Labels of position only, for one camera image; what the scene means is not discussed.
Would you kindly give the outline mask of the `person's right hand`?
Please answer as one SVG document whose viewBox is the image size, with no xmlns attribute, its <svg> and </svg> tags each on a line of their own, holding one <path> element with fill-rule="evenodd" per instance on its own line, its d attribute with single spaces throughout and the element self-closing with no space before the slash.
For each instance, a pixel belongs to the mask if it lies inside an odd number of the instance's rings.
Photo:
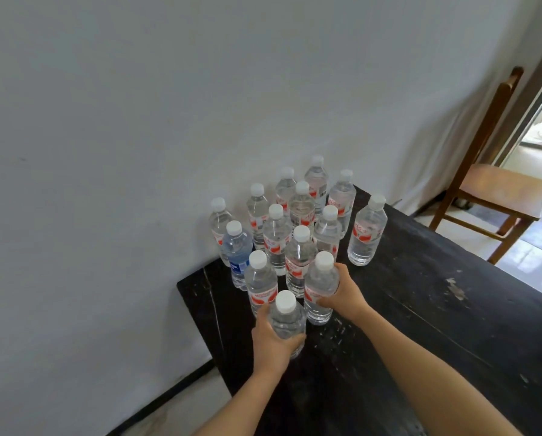
<svg viewBox="0 0 542 436">
<path fill-rule="evenodd" d="M 333 267 L 338 271 L 340 277 L 339 286 L 332 295 L 340 297 L 341 308 L 335 311 L 354 325 L 363 328 L 366 321 L 370 319 L 373 309 L 366 302 L 359 287 L 351 278 L 347 266 L 335 263 Z"/>
</svg>

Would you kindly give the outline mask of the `person's left hand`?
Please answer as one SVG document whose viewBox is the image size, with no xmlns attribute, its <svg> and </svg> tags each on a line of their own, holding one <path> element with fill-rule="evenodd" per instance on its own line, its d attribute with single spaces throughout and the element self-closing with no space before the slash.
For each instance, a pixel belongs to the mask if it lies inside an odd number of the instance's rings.
<svg viewBox="0 0 542 436">
<path fill-rule="evenodd" d="M 253 341 L 253 376 L 279 380 L 285 373 L 290 360 L 283 359 L 279 352 L 279 336 L 268 321 L 270 305 L 265 304 L 259 310 L 255 327 L 252 329 Z"/>
</svg>

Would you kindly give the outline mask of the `red-label plastic water bottle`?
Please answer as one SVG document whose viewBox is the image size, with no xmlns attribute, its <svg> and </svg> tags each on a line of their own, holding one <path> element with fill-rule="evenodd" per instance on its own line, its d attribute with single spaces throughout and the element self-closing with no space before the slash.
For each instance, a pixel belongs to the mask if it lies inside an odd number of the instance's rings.
<svg viewBox="0 0 542 436">
<path fill-rule="evenodd" d="M 318 252 L 304 278 L 304 311 L 307 320 L 316 326 L 325 325 L 333 309 L 319 305 L 320 298 L 329 298 L 336 293 L 340 274 L 334 266 L 334 257 L 328 251 Z"/>
</svg>

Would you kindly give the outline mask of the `clear plastic water bottle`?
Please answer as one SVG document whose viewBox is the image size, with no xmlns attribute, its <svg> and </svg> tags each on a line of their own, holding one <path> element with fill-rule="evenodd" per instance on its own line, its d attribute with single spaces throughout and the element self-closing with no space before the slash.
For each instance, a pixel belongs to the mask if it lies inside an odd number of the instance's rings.
<svg viewBox="0 0 542 436">
<path fill-rule="evenodd" d="M 306 333 L 306 312 L 289 290 L 280 291 L 270 304 L 268 321 L 276 335 L 290 339 Z"/>
</svg>

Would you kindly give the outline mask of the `person's right forearm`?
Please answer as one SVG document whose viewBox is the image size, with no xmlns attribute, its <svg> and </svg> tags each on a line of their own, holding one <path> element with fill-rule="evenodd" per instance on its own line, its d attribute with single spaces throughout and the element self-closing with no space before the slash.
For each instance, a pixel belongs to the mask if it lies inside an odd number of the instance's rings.
<svg viewBox="0 0 542 436">
<path fill-rule="evenodd" d="M 429 436 L 522 436 L 462 375 L 366 302 L 351 321 L 369 338 Z"/>
</svg>

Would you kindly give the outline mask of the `person's left forearm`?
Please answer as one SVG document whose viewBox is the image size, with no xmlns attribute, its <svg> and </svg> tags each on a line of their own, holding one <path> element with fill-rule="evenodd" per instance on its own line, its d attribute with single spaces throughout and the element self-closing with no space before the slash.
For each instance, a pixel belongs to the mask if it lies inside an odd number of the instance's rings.
<svg viewBox="0 0 542 436">
<path fill-rule="evenodd" d="M 282 372 L 255 370 L 232 399 L 192 436 L 254 436 L 281 377 Z"/>
</svg>

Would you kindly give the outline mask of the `cluster of red-label bottles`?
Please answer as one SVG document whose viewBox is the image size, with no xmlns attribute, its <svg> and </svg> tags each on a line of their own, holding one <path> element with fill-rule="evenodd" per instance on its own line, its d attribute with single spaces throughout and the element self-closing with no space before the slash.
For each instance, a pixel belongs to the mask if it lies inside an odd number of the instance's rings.
<svg viewBox="0 0 542 436">
<path fill-rule="evenodd" d="M 292 168 L 282 170 L 274 205 L 266 199 L 263 184 L 252 184 L 247 210 L 253 251 L 245 280 L 254 316 L 283 290 L 304 305 L 304 278 L 310 264 L 320 251 L 330 252 L 335 261 L 347 233 L 356 197 L 352 178 L 352 170 L 341 170 L 339 180 L 327 191 L 324 158 L 315 155 L 302 181 L 295 181 Z M 234 218 L 222 197 L 212 199 L 210 207 L 209 226 L 220 258 L 230 268 L 222 245 L 226 225 Z"/>
</svg>

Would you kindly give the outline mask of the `blue-label water bottle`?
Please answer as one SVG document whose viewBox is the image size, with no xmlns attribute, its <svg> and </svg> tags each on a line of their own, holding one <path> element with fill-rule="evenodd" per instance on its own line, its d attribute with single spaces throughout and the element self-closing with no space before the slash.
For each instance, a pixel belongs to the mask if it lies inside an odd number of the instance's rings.
<svg viewBox="0 0 542 436">
<path fill-rule="evenodd" d="M 245 271 L 249 265 L 249 256 L 253 251 L 253 236 L 238 220 L 231 220 L 226 225 L 223 236 L 223 252 L 227 256 L 233 285 L 241 291 L 247 291 Z"/>
</svg>

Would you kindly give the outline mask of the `brown wooden chair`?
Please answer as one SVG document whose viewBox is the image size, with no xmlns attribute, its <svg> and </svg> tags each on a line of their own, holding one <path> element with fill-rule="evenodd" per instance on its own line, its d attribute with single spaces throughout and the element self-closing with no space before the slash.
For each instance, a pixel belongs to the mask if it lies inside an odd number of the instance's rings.
<svg viewBox="0 0 542 436">
<path fill-rule="evenodd" d="M 429 229 L 436 231 L 440 222 L 447 220 L 499 241 L 500 245 L 487 259 L 491 264 L 497 264 L 531 224 L 539 221 L 542 216 L 542 179 L 490 164 L 477 163 L 523 73 L 524 69 L 516 66 L 507 80 L 499 84 L 456 175 L 429 224 Z M 506 214 L 507 219 L 495 233 L 457 219 L 448 214 L 448 209 L 456 198 Z"/>
</svg>

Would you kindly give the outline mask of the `door frame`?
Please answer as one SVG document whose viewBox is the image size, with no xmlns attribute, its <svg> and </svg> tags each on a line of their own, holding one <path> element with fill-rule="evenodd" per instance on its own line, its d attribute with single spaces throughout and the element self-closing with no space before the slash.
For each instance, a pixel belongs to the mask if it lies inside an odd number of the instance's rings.
<svg viewBox="0 0 542 436">
<path fill-rule="evenodd" d="M 500 167 L 533 124 L 542 109 L 542 60 L 528 76 L 495 133 L 490 164 Z"/>
</svg>

